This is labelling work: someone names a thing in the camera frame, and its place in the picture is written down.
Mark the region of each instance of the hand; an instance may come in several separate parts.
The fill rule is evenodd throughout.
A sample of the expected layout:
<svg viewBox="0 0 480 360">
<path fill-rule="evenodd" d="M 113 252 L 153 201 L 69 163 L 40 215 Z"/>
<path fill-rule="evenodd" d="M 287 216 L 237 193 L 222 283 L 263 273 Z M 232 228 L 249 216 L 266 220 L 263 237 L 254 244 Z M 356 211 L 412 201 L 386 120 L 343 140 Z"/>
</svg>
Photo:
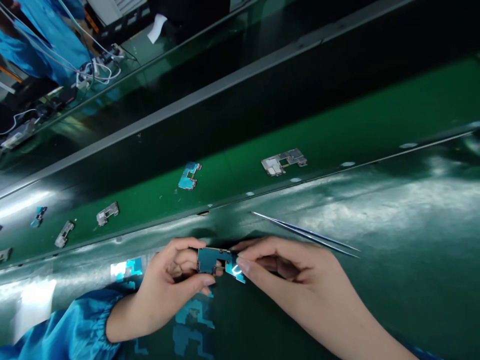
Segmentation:
<svg viewBox="0 0 480 360">
<path fill-rule="evenodd" d="M 232 250 L 245 276 L 339 358 L 416 359 L 375 320 L 330 251 L 273 236 Z"/>
<path fill-rule="evenodd" d="M 208 296 L 208 286 L 215 278 L 197 273 L 198 251 L 194 250 L 206 245 L 194 237 L 179 237 L 158 252 L 148 264 L 138 292 L 113 307 L 106 322 L 108 340 L 119 343 L 149 335 L 168 323 L 195 294 L 201 291 Z M 181 278 L 187 279 L 176 283 Z"/>
</svg>

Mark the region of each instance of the fingernail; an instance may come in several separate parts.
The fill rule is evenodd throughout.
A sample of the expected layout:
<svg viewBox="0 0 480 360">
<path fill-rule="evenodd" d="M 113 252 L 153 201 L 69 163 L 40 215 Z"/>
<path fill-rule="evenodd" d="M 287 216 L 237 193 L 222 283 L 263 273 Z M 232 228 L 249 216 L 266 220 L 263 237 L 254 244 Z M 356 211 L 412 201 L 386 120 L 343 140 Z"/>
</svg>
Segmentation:
<svg viewBox="0 0 480 360">
<path fill-rule="evenodd" d="M 236 264 L 238 265 L 238 267 L 240 268 L 240 270 L 241 270 L 245 275 L 248 275 L 248 274 L 249 274 L 250 261 L 245 260 L 245 259 L 242 259 L 242 258 L 237 258 L 237 259 L 236 259 Z"/>
<path fill-rule="evenodd" d="M 210 285 L 213 285 L 213 284 L 215 284 L 215 279 L 214 279 L 213 276 L 209 276 L 205 280 L 203 280 L 203 285 L 205 285 L 205 286 L 210 286 Z"/>
</svg>

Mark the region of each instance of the blue circuit board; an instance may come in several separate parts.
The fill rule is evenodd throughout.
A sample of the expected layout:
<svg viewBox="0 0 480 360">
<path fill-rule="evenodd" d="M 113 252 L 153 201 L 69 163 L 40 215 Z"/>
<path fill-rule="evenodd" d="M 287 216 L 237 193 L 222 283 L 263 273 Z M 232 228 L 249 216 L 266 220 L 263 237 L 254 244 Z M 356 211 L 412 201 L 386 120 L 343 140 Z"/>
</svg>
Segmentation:
<svg viewBox="0 0 480 360">
<path fill-rule="evenodd" d="M 214 275 L 217 270 L 217 260 L 225 261 L 225 272 L 232 275 L 239 282 L 245 284 L 245 278 L 242 270 L 237 265 L 237 254 L 229 250 L 214 247 L 204 247 L 198 249 L 198 261 L 196 270 L 199 273 L 208 273 Z"/>
<path fill-rule="evenodd" d="M 185 190 L 193 190 L 197 185 L 197 179 L 194 179 L 195 172 L 201 168 L 202 165 L 198 162 L 189 161 L 185 166 L 185 170 L 183 170 L 178 187 Z"/>
<path fill-rule="evenodd" d="M 38 228 L 40 226 L 40 224 L 42 223 L 45 211 L 47 211 L 46 206 L 39 206 L 36 208 L 36 216 L 30 224 L 32 228 Z"/>
</svg>

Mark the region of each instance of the tweezers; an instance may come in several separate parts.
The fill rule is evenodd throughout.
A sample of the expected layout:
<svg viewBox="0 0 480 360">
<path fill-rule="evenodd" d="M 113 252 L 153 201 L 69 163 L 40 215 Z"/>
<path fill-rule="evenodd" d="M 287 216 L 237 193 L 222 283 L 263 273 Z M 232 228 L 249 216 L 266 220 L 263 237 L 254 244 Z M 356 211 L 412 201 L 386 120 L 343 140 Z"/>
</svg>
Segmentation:
<svg viewBox="0 0 480 360">
<path fill-rule="evenodd" d="M 336 250 L 342 254 L 345 254 L 345 255 L 348 255 L 348 256 L 351 256 L 351 257 L 354 257 L 354 258 L 358 258 L 360 259 L 358 256 L 356 255 L 353 255 L 349 252 L 346 252 L 346 251 L 343 251 L 342 249 L 339 249 L 335 246 L 332 246 L 322 240 L 319 240 L 317 238 L 320 238 L 320 239 L 324 239 L 324 240 L 327 240 L 329 242 L 332 242 L 332 243 L 335 243 L 335 244 L 338 244 L 338 245 L 341 245 L 341 246 L 344 246 L 346 248 L 349 248 L 349 249 L 352 249 L 352 250 L 355 250 L 355 251 L 358 251 L 360 252 L 360 250 L 358 250 L 357 248 L 354 248 L 353 246 L 350 246 L 350 245 L 347 245 L 343 242 L 340 242 L 340 241 L 337 241 L 337 240 L 334 240 L 332 238 L 329 238 L 329 237 L 326 237 L 326 236 L 323 236 L 323 235 L 320 235 L 320 234 L 317 234 L 316 232 L 313 232 L 313 231 L 310 231 L 310 230 L 306 230 L 304 228 L 301 228 L 301 227 L 298 227 L 298 226 L 295 226 L 295 225 L 292 225 L 292 224 L 289 224 L 288 222 L 284 222 L 284 221 L 280 221 L 280 220 L 277 220 L 277 219 L 274 219 L 273 217 L 268 217 L 268 216 L 265 216 L 265 215 L 262 215 L 258 212 L 255 212 L 255 211 L 251 211 L 252 214 L 254 215 L 257 215 L 261 218 L 264 218 L 264 219 L 267 219 L 269 221 L 271 221 L 272 223 L 284 228 L 284 229 L 287 229 L 289 231 L 291 231 L 292 233 L 295 233 L 297 235 L 300 235 L 301 237 L 304 237 L 306 239 L 309 239 L 317 244 L 321 244 L 327 248 L 330 248 L 330 249 L 333 249 L 333 250 Z"/>
</svg>

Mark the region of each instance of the blue anti-static garment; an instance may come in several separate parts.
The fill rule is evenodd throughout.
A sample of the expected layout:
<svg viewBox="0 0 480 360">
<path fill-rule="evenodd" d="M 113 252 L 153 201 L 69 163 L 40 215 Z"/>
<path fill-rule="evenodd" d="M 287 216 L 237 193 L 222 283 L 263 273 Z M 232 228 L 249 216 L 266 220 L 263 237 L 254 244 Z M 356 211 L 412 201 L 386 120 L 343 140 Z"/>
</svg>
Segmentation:
<svg viewBox="0 0 480 360">
<path fill-rule="evenodd" d="M 75 79 L 75 72 L 64 66 L 71 69 L 79 69 L 83 64 L 90 61 L 90 57 L 87 48 L 60 17 L 60 15 L 68 17 L 67 13 L 57 0 L 17 1 L 21 5 L 22 12 L 43 37 L 48 40 L 49 44 L 42 43 L 29 28 L 15 20 L 15 24 L 30 35 L 30 40 L 26 38 L 13 39 L 3 33 L 0 34 L 0 51 L 2 55 L 21 69 L 24 69 L 29 75 L 37 78 L 49 77 L 60 85 L 71 85 Z M 79 0 L 63 0 L 63 2 L 75 18 L 85 18 L 85 13 Z M 51 57 L 48 57 L 29 42 L 35 42 L 48 55 L 64 66 L 55 62 Z M 46 47 L 52 49 L 71 64 L 47 50 Z"/>
<path fill-rule="evenodd" d="M 31 328 L 15 345 L 0 347 L 0 360 L 112 359 L 121 343 L 107 340 L 105 326 L 123 296 L 111 289 L 86 293 Z"/>
</svg>

